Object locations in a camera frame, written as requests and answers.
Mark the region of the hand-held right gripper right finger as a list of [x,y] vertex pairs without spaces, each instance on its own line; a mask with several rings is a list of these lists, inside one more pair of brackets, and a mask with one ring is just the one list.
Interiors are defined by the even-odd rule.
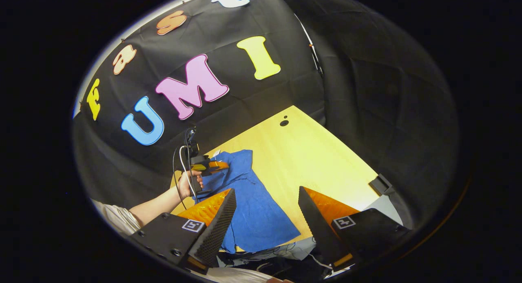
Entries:
[[373,264],[410,232],[378,209],[359,211],[304,186],[298,205],[325,263],[335,271]]

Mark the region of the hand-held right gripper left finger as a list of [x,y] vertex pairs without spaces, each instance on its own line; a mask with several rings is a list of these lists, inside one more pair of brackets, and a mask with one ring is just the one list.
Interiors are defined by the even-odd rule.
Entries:
[[236,207],[229,188],[178,215],[160,214],[130,239],[169,265],[205,275],[219,266],[217,254]]

